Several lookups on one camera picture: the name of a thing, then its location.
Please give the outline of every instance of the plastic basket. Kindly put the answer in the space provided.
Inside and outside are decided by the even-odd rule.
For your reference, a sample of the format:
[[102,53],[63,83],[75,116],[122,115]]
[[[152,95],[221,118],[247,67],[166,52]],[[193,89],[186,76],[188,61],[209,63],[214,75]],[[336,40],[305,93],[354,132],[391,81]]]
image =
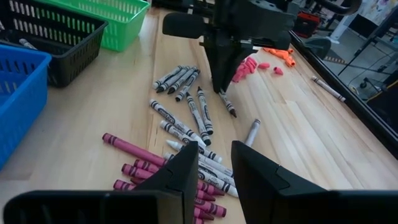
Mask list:
[[49,54],[0,45],[0,169],[47,101]]
[[69,85],[97,56],[108,24],[89,16],[30,0],[0,1],[0,44],[26,39],[40,51],[52,54],[49,83]]
[[150,6],[140,0],[39,0],[109,22],[102,47],[122,52],[138,36]]

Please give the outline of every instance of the wooden tabletop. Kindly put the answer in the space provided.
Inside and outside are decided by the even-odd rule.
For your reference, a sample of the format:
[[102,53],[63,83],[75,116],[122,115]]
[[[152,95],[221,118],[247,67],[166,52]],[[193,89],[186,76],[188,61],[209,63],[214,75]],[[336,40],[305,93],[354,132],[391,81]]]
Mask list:
[[[0,172],[0,205],[34,189],[112,189],[124,163],[135,158],[106,145],[105,132],[162,155],[174,138],[149,106],[163,104],[196,130],[187,102],[156,94],[152,82],[177,65],[196,65],[215,133],[212,151],[231,167],[232,140],[244,140],[254,118],[262,121],[252,147],[296,174],[327,189],[397,189],[398,163],[343,103],[310,80],[316,72],[298,53],[297,65],[262,50],[258,62],[279,66],[284,75],[257,71],[231,84],[227,95],[238,118],[229,115],[211,89],[210,70],[197,40],[162,34],[166,11],[151,9],[139,38],[123,53],[103,49],[70,86],[49,89],[47,106]],[[237,198],[216,201],[228,209],[214,223],[244,223]]]

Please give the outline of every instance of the blue basket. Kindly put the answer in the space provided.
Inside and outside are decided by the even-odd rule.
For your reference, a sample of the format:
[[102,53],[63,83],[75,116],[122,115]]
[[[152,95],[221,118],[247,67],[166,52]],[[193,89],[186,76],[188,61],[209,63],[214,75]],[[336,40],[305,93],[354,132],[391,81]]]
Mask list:
[[0,45],[0,169],[47,102],[51,56]]

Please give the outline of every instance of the green basket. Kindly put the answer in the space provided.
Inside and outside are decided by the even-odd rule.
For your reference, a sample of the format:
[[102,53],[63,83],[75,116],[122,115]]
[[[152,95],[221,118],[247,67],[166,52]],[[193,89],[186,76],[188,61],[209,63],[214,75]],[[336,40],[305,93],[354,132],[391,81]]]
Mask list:
[[138,36],[149,3],[141,0],[39,0],[109,22],[101,46],[124,51]]

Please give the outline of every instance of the cable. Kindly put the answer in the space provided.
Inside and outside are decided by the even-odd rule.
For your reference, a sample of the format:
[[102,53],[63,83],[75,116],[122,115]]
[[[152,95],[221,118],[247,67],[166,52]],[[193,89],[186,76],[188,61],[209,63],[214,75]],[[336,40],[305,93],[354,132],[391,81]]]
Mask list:
[[351,81],[349,81],[349,83],[347,84],[347,86],[349,86],[349,85],[354,81],[354,79],[358,78],[358,77],[361,76],[364,72],[366,72],[366,71],[368,71],[369,69],[371,69],[371,67],[373,67],[373,65],[377,64],[378,62],[380,62],[380,60],[382,60],[382,59],[384,59],[384,58],[386,58],[386,57],[390,57],[393,53],[395,53],[395,52],[391,52],[390,54],[385,55],[385,56],[379,58],[379,60],[375,61],[371,66],[369,66],[369,67],[368,67],[367,69],[365,69],[363,72],[359,73],[359,74],[356,75],[353,79],[351,79]]

